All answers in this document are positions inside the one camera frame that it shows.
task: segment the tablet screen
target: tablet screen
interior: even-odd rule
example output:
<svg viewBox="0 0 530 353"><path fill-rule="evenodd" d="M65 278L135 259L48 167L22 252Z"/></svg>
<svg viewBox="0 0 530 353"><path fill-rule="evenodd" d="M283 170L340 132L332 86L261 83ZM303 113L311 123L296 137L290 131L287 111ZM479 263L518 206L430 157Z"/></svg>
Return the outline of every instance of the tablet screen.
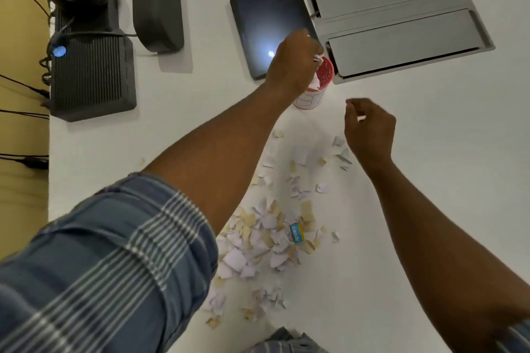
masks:
<svg viewBox="0 0 530 353"><path fill-rule="evenodd" d="M296 29L316 36L304 0L231 0L250 74L264 78L278 45Z"/></svg>

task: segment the plaid shirt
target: plaid shirt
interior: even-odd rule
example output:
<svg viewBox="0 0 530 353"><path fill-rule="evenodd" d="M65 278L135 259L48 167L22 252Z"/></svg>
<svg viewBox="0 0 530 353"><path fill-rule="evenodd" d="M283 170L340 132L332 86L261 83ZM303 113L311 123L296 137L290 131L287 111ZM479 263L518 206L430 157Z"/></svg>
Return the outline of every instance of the plaid shirt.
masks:
<svg viewBox="0 0 530 353"><path fill-rule="evenodd" d="M0 263L0 351L166 351L205 300L217 259L215 234L195 205L135 173ZM511 327L497 349L530 353L529 340L527 321ZM325 350L303 335L248 352Z"/></svg>

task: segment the person's right arm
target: person's right arm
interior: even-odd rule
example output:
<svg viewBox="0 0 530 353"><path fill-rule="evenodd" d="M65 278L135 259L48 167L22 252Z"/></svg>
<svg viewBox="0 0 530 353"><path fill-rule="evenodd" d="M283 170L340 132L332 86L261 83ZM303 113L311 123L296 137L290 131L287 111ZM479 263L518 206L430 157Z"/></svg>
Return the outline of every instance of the person's right arm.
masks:
<svg viewBox="0 0 530 353"><path fill-rule="evenodd" d="M348 144L374 184L401 265L430 321L454 352L491 351L507 327L530 317L530 286L396 167L394 116L369 99L351 99L345 121Z"/></svg>

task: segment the person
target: person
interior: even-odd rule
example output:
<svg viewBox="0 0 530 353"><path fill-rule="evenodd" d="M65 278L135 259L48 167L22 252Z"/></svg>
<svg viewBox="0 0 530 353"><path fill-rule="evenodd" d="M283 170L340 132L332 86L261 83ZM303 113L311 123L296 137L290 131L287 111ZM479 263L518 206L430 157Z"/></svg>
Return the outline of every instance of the person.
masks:
<svg viewBox="0 0 530 353"><path fill-rule="evenodd" d="M206 298L217 269L215 235L245 194L276 120L313 79L313 56L321 53L307 31L295 31L253 93L6 258L0 351L168 350ZM448 347L529 352L529 286L396 167L394 116L369 99L350 99L344 119L401 264ZM295 353L320 349L303 336L253 351L276 345Z"/></svg>

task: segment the white table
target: white table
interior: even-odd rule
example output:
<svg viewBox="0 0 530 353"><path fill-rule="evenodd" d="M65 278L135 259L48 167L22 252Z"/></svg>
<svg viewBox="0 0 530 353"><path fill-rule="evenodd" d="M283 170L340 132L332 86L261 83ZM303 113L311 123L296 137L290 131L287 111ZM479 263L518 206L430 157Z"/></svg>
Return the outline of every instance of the white table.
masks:
<svg viewBox="0 0 530 353"><path fill-rule="evenodd" d="M394 158L456 223L530 280L529 0L473 0L497 50L330 86L318 109L291 107L278 127L293 143L327 146L343 130L344 99L368 96L397 116ZM131 0L121 27L134 31ZM129 172L141 169L191 129L246 96L248 74L229 0L182 0L184 51L147 57L137 39L138 107L66 123L51 118L50 218ZM271 320L305 331L330 352L447 351L410 289L395 256L375 193L360 168L328 164L314 180L320 222L340 231L282 280L289 310ZM276 184L282 184L278 178ZM249 201L257 196L248 195ZM173 351L236 353L266 335L238 311L250 284L233 282L224 323L215 331L198 313Z"/></svg>

